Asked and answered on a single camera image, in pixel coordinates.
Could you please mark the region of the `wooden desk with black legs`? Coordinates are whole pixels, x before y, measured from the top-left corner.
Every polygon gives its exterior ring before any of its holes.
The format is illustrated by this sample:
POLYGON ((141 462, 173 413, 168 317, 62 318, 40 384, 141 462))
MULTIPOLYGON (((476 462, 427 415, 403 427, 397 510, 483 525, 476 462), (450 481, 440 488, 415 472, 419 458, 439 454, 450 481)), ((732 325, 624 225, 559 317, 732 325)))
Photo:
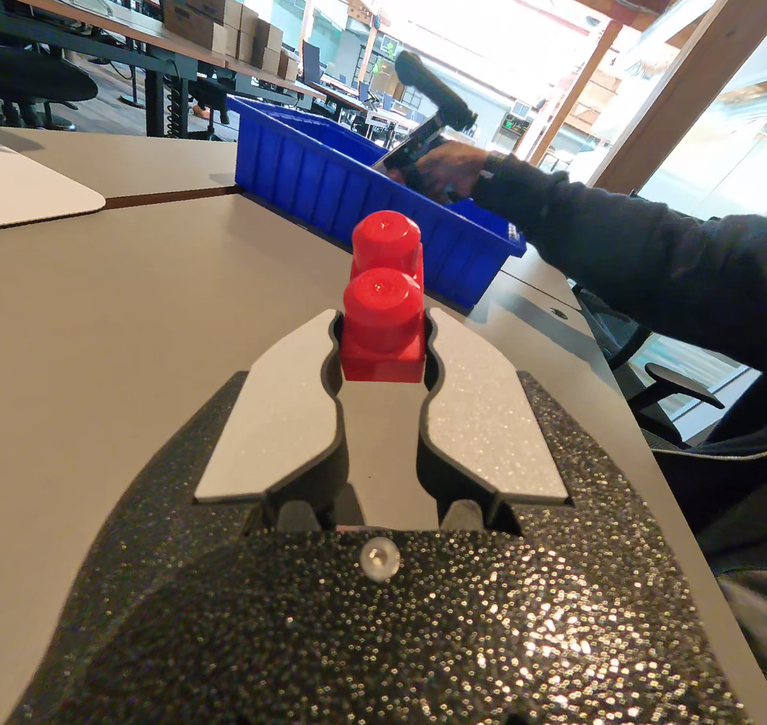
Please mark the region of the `wooden desk with black legs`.
POLYGON ((146 133, 187 138, 189 84, 221 75, 235 94, 309 110, 325 101, 315 88, 202 48, 162 22, 105 0, 12 0, 26 14, 2 7, 2 34, 110 60, 145 73, 146 133))

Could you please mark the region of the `blue plastic bin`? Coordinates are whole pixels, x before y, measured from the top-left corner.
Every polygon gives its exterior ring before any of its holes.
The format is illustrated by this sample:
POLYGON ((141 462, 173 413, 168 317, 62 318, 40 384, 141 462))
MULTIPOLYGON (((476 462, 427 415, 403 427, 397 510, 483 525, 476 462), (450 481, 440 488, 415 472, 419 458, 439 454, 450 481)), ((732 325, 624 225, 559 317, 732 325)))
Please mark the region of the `blue plastic bin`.
POLYGON ((441 205, 375 171, 384 149, 350 129, 233 95, 227 105, 239 116, 237 185, 349 246, 369 214, 407 216, 421 231, 426 288, 448 302, 472 308, 525 255, 523 234, 472 200, 441 205))

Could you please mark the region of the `red two-stud block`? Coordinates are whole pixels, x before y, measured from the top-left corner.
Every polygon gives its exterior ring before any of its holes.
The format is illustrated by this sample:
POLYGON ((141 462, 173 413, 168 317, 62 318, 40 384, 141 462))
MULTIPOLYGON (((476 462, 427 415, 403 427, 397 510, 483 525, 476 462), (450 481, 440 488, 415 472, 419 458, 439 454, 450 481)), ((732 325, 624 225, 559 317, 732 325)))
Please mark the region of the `red two-stud block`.
POLYGON ((353 382, 418 384, 426 361, 423 243, 419 226, 374 212, 352 234, 340 362, 353 382))

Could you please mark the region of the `stack of cardboard boxes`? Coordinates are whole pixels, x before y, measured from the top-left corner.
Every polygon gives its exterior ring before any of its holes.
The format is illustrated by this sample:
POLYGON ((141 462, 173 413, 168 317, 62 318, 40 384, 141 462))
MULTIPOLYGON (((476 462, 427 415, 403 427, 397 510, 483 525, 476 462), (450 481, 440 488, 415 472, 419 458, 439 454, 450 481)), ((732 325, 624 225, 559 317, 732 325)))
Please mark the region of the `stack of cardboard boxes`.
POLYGON ((283 32, 239 0, 159 0, 167 29, 225 60, 253 66, 293 83, 296 54, 283 49, 283 32))

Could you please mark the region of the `black mesh chair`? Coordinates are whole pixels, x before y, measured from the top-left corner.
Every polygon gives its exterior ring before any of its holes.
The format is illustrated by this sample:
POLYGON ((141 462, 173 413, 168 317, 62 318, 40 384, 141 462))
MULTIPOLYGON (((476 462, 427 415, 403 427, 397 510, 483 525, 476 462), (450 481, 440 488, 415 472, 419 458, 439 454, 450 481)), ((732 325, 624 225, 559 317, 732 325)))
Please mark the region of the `black mesh chair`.
POLYGON ((765 457, 765 373, 655 334, 574 288, 638 426, 659 450, 765 457))

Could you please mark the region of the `person's right hand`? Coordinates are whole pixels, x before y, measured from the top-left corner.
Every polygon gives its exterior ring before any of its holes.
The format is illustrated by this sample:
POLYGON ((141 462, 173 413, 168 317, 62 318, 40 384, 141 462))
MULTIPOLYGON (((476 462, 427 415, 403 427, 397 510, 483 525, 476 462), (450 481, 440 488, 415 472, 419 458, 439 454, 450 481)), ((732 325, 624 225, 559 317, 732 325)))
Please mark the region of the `person's right hand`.
POLYGON ((422 193, 436 202, 469 199, 489 157, 489 152, 457 141, 436 146, 416 163, 422 193))

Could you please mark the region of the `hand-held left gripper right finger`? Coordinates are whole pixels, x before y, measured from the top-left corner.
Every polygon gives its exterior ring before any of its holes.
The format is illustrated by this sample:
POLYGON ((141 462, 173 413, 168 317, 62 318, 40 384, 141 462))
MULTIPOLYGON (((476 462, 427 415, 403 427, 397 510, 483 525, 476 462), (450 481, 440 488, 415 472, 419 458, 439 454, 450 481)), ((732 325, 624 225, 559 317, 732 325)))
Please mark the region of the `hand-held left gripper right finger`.
POLYGON ((427 395, 419 415, 417 476, 441 504, 494 500, 559 506, 568 500, 515 366, 438 308, 425 313, 427 395))

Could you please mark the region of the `wooden pillar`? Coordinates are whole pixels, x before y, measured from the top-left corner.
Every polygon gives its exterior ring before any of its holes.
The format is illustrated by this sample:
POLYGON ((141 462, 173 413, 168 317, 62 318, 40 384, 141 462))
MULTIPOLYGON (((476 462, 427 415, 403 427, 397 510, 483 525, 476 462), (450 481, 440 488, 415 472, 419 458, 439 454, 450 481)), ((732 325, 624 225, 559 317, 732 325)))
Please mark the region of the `wooden pillar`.
POLYGON ((716 0, 673 65, 589 178, 640 191, 762 43, 766 0, 716 0))
POLYGON ((589 58, 580 68, 578 76, 575 78, 569 91, 563 97, 557 109, 553 112, 551 120, 548 122, 545 131, 539 136, 530 154, 528 154, 527 160, 529 163, 537 166, 541 162, 546 153, 546 150, 549 148, 555 136, 561 129, 561 126, 569 116, 572 108, 578 101, 578 98, 583 93, 584 89, 588 86, 589 80, 599 68, 600 63, 617 39, 620 31, 623 29, 623 26, 624 24, 620 20, 609 20, 604 31, 600 34, 600 37, 598 38, 597 43, 589 58))

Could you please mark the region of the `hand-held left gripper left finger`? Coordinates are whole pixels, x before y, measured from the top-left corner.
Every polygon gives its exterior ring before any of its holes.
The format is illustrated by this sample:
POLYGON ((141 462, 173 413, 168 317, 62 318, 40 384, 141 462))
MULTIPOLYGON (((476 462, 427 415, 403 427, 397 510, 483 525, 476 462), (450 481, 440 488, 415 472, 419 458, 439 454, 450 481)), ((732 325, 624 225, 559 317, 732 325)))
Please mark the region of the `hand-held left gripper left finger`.
POLYGON ((331 505, 347 483, 343 376, 328 309, 251 366, 197 485, 199 503, 331 505))

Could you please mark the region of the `person's right forearm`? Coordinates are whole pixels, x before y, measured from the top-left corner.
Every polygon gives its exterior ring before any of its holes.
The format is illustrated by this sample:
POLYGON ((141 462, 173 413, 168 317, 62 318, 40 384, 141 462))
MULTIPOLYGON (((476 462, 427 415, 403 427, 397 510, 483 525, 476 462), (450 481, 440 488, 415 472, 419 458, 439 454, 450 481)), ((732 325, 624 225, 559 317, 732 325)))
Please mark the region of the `person's right forearm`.
POLYGON ((764 215, 702 221, 494 153, 472 197, 611 309, 765 373, 764 215))

